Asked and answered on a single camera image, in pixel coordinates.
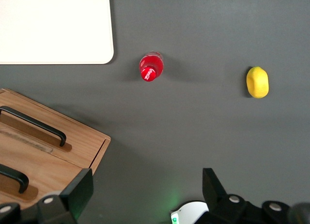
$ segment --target wooden crate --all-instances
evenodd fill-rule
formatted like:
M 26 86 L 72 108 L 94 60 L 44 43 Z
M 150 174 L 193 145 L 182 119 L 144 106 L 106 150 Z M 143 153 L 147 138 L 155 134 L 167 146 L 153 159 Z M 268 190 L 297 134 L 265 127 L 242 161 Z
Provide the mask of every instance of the wooden crate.
M 82 168 L 96 171 L 111 138 L 78 121 L 8 89 L 0 90 L 0 106 L 8 106 L 66 135 L 64 146 L 53 133 L 6 111 L 0 114 L 0 164 L 29 178 L 23 194 L 19 183 L 0 175 L 0 204 L 18 202 L 22 208 L 45 194 L 63 190 Z

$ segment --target screw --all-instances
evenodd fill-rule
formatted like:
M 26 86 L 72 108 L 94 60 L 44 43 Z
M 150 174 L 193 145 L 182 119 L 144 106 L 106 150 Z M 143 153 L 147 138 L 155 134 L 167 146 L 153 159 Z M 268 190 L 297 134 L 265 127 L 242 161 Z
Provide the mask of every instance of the screw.
M 49 198 L 45 199 L 43 202 L 44 202 L 44 204 L 49 204 L 49 203 L 51 203 L 53 200 L 54 200 L 53 197 L 49 197 Z
M 9 211 L 12 207 L 11 206 L 5 206 L 0 208 L 0 213 L 5 213 L 7 211 Z
M 229 200 L 233 203 L 239 203 L 240 199 L 237 196 L 230 196 Z
M 279 205 L 276 204 L 276 203 L 270 203 L 269 207 L 270 207 L 272 210 L 274 210 L 274 211 L 281 211 L 281 210 L 282 210 L 281 206 L 279 206 Z

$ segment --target plastic bottle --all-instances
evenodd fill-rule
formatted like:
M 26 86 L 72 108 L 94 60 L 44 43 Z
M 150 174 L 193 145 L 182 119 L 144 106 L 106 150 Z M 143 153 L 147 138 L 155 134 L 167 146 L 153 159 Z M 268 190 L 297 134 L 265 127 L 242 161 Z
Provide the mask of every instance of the plastic bottle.
M 151 82 L 163 72 L 163 57 L 160 53 L 151 51 L 141 59 L 139 67 L 141 77 L 145 81 Z

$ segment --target lemon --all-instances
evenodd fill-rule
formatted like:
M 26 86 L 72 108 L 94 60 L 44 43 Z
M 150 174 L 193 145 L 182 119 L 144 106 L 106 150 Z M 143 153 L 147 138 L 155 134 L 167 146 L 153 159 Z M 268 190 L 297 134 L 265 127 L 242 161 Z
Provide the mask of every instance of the lemon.
M 259 66 L 253 67 L 247 74 L 248 92 L 254 98 L 263 98 L 269 92 L 268 75 Z

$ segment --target white board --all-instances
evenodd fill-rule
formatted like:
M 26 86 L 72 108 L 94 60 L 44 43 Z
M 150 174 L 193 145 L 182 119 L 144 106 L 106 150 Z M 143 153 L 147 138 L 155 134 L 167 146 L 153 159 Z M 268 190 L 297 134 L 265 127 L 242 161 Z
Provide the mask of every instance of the white board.
M 109 0 L 0 0 L 0 64 L 105 64 Z

